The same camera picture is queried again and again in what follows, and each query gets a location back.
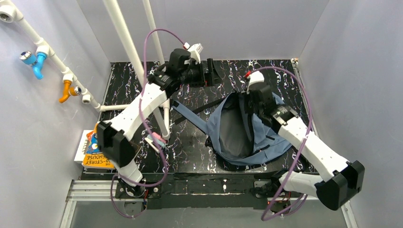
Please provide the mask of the blue student backpack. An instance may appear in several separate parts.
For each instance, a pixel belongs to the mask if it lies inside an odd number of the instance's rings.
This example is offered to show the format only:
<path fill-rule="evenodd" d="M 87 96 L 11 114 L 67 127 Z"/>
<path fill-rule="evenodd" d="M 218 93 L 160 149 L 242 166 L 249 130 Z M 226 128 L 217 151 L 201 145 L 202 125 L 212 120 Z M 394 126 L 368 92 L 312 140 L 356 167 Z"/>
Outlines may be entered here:
<path fill-rule="evenodd" d="M 242 93 L 232 92 L 194 110 L 177 100 L 170 104 L 182 115 L 175 124 L 188 120 L 207 136 L 205 146 L 232 165 L 260 165 L 286 153 L 292 144 L 255 114 L 245 113 L 244 101 Z"/>

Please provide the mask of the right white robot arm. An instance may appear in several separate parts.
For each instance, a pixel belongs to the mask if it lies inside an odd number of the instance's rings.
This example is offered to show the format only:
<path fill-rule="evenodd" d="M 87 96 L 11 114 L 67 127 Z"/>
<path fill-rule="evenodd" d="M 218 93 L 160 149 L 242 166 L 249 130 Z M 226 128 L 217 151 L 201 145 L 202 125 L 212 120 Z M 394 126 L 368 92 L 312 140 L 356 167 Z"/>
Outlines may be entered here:
<path fill-rule="evenodd" d="M 270 86 L 254 83 L 246 90 L 247 111 L 257 117 L 292 146 L 298 148 L 318 174 L 282 170 L 270 178 L 276 193 L 283 191 L 311 195 L 330 210 L 337 210 L 358 194 L 363 187 L 365 167 L 349 161 L 327 146 L 286 104 L 277 104 Z"/>

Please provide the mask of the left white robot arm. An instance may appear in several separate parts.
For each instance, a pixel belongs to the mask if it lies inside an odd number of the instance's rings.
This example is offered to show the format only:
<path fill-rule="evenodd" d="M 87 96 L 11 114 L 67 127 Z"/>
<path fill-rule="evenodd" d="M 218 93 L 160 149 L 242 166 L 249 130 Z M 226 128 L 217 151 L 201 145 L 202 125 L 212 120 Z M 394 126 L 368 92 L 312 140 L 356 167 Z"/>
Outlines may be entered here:
<path fill-rule="evenodd" d="M 176 48 L 169 61 L 148 76 L 148 82 L 130 105 L 109 122 L 97 125 L 97 142 L 100 151 L 117 169 L 118 175 L 128 185 L 154 187 L 162 183 L 142 183 L 143 175 L 134 160 L 135 149 L 130 144 L 137 129 L 149 129 L 146 118 L 166 102 L 182 85 L 189 87 L 214 86 L 222 83 L 224 73 L 207 59 L 206 68 L 199 60 L 199 52 Z"/>

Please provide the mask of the white vertical pvc pipe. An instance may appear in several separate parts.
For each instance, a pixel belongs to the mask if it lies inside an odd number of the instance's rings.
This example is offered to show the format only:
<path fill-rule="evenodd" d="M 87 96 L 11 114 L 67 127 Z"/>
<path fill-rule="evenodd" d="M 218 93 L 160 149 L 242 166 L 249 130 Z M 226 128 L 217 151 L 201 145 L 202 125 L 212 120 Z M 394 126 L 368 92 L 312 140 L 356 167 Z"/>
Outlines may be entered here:
<path fill-rule="evenodd" d="M 141 64 L 141 60 L 137 53 L 136 47 L 132 40 L 131 34 L 129 32 L 129 29 L 127 27 L 127 24 L 125 22 L 119 4 L 116 0 L 105 0 L 104 5 L 118 33 L 118 36 L 124 46 L 125 52 L 129 57 L 130 62 L 132 63 L 137 78 L 139 82 L 143 84 L 144 82 L 146 82 L 146 77 L 144 76 L 144 74 L 146 74 L 146 71 L 144 70 L 144 67 Z M 170 138 L 170 131 L 166 122 L 169 120 L 169 117 L 163 116 L 159 107 L 153 110 L 153 114 L 158 123 L 159 128 L 161 129 L 162 137 L 165 140 L 168 140 Z"/>

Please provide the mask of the teal white stapler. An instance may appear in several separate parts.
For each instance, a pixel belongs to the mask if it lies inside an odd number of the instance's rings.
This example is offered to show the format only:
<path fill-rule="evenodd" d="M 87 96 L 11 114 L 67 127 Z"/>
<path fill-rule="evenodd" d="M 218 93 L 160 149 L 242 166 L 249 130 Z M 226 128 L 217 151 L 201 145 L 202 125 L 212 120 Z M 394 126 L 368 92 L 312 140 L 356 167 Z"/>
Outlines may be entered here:
<path fill-rule="evenodd" d="M 164 143 L 163 141 L 160 141 L 159 139 L 157 139 L 155 142 L 153 141 L 152 138 L 146 137 L 145 142 L 158 154 L 159 153 L 159 149 L 158 147 L 160 147 L 160 149 L 163 151 L 166 148 L 166 143 Z"/>

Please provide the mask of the orange plastic tap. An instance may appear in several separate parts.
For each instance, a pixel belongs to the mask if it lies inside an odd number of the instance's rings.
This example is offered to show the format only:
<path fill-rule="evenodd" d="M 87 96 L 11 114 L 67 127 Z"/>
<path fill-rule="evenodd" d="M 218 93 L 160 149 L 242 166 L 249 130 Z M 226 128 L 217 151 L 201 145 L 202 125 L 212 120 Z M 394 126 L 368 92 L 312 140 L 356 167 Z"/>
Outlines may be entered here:
<path fill-rule="evenodd" d="M 63 92 L 62 97 L 59 98 L 60 103 L 64 103 L 67 101 L 71 96 L 78 96 L 81 95 L 82 89 L 79 86 L 73 86 L 72 81 L 64 80 L 63 81 Z"/>

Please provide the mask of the orange treehouse book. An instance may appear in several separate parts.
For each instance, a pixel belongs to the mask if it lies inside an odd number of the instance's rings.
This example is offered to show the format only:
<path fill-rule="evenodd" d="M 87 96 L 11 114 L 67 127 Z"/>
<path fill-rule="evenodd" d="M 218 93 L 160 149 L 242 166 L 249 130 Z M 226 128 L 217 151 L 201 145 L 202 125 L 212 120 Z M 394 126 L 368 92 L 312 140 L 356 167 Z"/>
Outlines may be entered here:
<path fill-rule="evenodd" d="M 93 131 L 86 134 L 88 143 L 85 149 L 82 166 L 86 169 L 113 170 L 115 167 L 111 161 L 100 151 L 97 140 L 97 126 L 98 124 L 96 123 Z"/>

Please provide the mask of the white book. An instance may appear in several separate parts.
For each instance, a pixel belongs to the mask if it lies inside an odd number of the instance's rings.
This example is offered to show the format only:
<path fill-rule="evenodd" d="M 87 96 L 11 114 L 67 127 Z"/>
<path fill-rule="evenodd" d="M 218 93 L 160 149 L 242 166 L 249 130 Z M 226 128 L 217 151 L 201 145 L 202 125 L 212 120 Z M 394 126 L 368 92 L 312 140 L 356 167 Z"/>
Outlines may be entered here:
<path fill-rule="evenodd" d="M 78 164 L 82 164 L 86 151 L 87 151 L 87 147 L 88 147 L 88 136 L 90 136 L 93 133 L 93 130 L 84 130 L 82 132 L 81 138 L 79 140 L 79 144 L 77 147 L 77 151 L 74 157 L 74 162 L 78 163 Z"/>

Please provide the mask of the blue plastic tap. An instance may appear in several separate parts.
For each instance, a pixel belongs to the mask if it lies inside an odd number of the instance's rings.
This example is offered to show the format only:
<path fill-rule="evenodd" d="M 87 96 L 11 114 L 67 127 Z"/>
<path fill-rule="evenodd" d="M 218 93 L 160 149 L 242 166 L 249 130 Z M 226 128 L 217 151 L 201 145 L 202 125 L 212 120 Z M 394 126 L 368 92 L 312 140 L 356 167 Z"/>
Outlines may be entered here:
<path fill-rule="evenodd" d="M 36 55 L 34 55 L 30 51 L 23 51 L 20 54 L 19 59 L 26 65 L 30 66 L 33 70 L 34 76 L 38 79 L 41 80 L 43 78 L 42 74 L 42 68 L 45 60 L 47 59 L 47 54 L 43 52 L 38 52 Z"/>

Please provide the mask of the white slanted pvc pipe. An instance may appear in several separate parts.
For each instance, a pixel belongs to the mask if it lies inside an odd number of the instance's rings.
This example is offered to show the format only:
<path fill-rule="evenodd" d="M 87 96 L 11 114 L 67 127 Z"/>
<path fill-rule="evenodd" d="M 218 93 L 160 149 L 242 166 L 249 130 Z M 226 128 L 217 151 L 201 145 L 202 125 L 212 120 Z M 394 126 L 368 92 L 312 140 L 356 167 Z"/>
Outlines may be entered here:
<path fill-rule="evenodd" d="M 38 34 L 37 31 L 24 18 L 23 13 L 11 0 L 2 0 L 0 2 L 0 20 L 4 23 L 16 23 L 32 40 L 37 47 L 36 52 L 23 51 L 19 59 L 32 68 L 34 76 L 41 80 L 44 75 L 42 68 L 46 60 L 53 62 L 63 75 L 62 96 L 59 98 L 60 103 L 64 103 L 72 96 L 82 96 L 82 103 L 91 105 L 98 112 L 124 110 L 127 104 L 120 105 L 101 105 L 91 94 L 91 92 L 81 84 L 74 72 L 67 67 L 64 62 L 56 55 L 54 49 L 48 42 Z"/>

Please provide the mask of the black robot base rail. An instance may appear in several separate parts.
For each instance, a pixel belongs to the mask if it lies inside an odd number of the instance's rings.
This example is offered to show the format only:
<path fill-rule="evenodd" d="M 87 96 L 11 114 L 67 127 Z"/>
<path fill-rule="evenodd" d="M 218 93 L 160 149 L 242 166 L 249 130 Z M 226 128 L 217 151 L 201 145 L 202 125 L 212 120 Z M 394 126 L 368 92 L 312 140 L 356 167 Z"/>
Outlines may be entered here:
<path fill-rule="evenodd" d="M 274 172 L 170 173 L 148 190 L 147 209 L 253 208 L 265 209 L 267 199 L 251 193 L 258 181 L 267 182 Z"/>

